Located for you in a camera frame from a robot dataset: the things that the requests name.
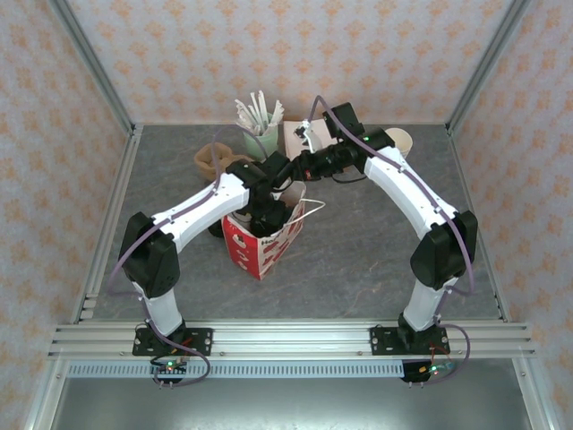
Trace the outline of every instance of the green cup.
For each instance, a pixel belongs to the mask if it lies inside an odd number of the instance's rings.
[[[271,114],[267,114],[269,120],[272,118]],[[262,152],[261,148],[257,144],[257,142],[247,133],[243,133],[244,135],[244,145],[247,147],[247,155],[249,155],[253,159],[257,159],[258,161],[262,161],[265,159],[265,155]],[[276,127],[271,133],[267,134],[266,136],[257,136],[259,138],[259,142],[261,142],[262,147],[267,152],[267,155],[272,154],[278,148],[278,127]]]

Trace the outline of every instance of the orange patterned wall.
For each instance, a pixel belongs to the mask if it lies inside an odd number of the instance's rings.
[[[534,0],[457,145],[511,316],[573,423],[573,8]]]
[[[125,135],[44,0],[0,4],[0,427],[80,293]]]
[[[262,89],[365,123],[444,123],[510,0],[72,0],[135,122],[235,120]]]

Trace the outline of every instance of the mounting plate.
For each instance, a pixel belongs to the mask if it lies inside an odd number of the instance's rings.
[[[431,344],[442,347],[449,353],[449,341],[446,329],[432,326],[423,332],[415,341],[410,342],[409,348],[400,337],[398,327],[376,326],[370,329],[370,346],[373,356],[425,356],[432,353]],[[438,349],[435,355],[443,355]]]
[[[192,339],[187,347],[201,352],[204,356],[210,356],[213,345],[213,329],[186,328],[183,339]],[[171,353],[173,348],[161,342],[149,327],[141,327],[135,331],[132,354],[136,357],[157,356],[183,356],[184,351],[177,350]]]

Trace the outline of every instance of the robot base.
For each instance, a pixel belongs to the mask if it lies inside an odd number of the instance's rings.
[[[432,353],[432,345],[449,353],[446,329],[433,325],[424,331],[414,331],[402,314],[398,327],[372,327],[370,345],[373,356],[425,356]],[[434,353],[443,355],[438,349]]]
[[[210,356],[211,345],[213,344],[213,329],[185,328],[184,325],[177,329],[169,338],[175,343],[182,344],[188,348],[201,352],[204,356]],[[172,353],[173,347],[166,345],[157,338],[153,330],[149,327],[141,327],[135,331],[132,354],[137,357],[160,357],[160,356],[183,356],[186,353],[177,350]]]

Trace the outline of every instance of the brown object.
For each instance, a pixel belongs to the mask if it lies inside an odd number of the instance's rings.
[[[213,164],[213,158],[211,157],[210,146],[210,143],[208,143],[198,150],[195,157],[193,157],[193,160],[199,168],[202,176],[212,182],[215,180],[217,172],[215,170],[215,165]],[[248,159],[249,161],[252,161],[246,155],[235,155],[233,150],[219,142],[215,142],[215,155],[217,156],[219,165],[221,166],[221,173],[225,172],[225,169],[228,168],[229,164],[233,161],[237,161],[238,159]]]

